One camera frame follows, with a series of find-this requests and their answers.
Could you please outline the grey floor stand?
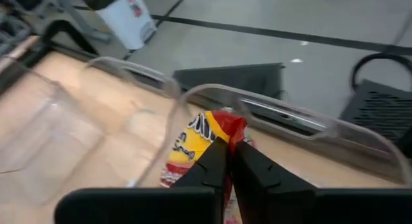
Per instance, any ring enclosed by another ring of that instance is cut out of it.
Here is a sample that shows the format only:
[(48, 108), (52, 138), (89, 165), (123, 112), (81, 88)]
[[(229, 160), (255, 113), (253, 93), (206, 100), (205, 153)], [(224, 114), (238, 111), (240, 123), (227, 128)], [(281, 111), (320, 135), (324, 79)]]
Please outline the grey floor stand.
[(92, 28), (86, 20), (76, 11), (76, 9), (71, 5), (69, 0), (56, 0), (58, 4), (62, 7), (65, 12), (68, 12), (73, 20), (78, 24), (80, 29), (82, 30), (83, 34), (88, 37), (91, 37), (94, 40), (109, 43), (111, 40), (111, 35), (107, 33), (103, 33)]

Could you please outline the yellow red ramen packet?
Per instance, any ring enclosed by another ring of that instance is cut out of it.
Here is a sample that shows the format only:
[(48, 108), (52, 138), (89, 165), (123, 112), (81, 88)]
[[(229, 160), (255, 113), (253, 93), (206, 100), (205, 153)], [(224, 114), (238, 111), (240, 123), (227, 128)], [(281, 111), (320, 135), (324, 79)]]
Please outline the yellow red ramen packet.
[(228, 111), (204, 111), (176, 137), (160, 176), (165, 188), (214, 189), (211, 201), (194, 194), (181, 194), (162, 202), (159, 212), (167, 224), (242, 224), (232, 187), (229, 163), (236, 146), (255, 142), (248, 133), (246, 118)]

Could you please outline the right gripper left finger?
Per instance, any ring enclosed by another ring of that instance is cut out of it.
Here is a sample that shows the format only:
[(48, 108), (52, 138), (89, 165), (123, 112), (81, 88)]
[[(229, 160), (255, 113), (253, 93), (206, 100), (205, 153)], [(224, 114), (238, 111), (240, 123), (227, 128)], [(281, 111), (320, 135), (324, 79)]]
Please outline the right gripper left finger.
[(65, 195), (55, 224), (222, 224), (228, 145), (217, 138), (170, 188), (86, 188)]

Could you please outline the white trash can black bag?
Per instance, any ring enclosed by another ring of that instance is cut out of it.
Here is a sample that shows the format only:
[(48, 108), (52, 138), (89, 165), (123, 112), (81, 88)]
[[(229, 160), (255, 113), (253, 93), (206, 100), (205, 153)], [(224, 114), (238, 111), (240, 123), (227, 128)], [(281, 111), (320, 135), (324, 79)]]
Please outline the white trash can black bag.
[(139, 50), (156, 32), (143, 0), (82, 0), (128, 50)]

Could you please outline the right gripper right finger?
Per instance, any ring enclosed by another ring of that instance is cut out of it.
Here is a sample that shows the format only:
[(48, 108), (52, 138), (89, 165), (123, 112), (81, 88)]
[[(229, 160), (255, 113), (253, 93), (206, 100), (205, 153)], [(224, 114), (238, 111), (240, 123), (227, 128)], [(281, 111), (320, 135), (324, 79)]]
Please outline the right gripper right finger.
[(324, 189), (240, 142), (231, 160), (244, 224), (412, 224), (412, 189)]

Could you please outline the black vented computer case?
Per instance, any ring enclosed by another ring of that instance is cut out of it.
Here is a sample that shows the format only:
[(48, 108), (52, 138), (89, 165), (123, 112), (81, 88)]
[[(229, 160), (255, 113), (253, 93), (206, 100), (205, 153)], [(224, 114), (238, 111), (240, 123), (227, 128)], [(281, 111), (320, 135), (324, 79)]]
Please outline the black vented computer case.
[(340, 119), (368, 128), (398, 146), (412, 141), (412, 92), (364, 80)]

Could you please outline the black flat floor panel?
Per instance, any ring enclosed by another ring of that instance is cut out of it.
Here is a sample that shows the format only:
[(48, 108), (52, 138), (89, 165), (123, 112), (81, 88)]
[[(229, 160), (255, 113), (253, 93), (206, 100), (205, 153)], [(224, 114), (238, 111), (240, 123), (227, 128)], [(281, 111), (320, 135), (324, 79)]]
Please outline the black flat floor panel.
[(173, 77), (185, 91), (201, 84), (222, 84), (279, 98), (283, 90), (282, 71), (284, 68), (285, 66), (281, 63), (191, 68), (176, 70)]

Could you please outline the clear plastic bin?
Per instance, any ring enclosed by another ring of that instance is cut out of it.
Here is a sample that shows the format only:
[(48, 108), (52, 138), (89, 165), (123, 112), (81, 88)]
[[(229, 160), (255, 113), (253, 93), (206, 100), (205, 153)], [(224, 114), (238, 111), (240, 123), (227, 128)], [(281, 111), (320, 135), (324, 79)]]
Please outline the clear plastic bin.
[(203, 84), (173, 104), (165, 137), (136, 186), (157, 186), (178, 132), (191, 118), (190, 104), (225, 107), (245, 117), (259, 151), (318, 187), (412, 188), (412, 166), (383, 136), (280, 100), (221, 84)]
[(112, 57), (0, 62), (0, 209), (38, 209), (83, 187), (140, 178), (169, 135), (178, 83)]

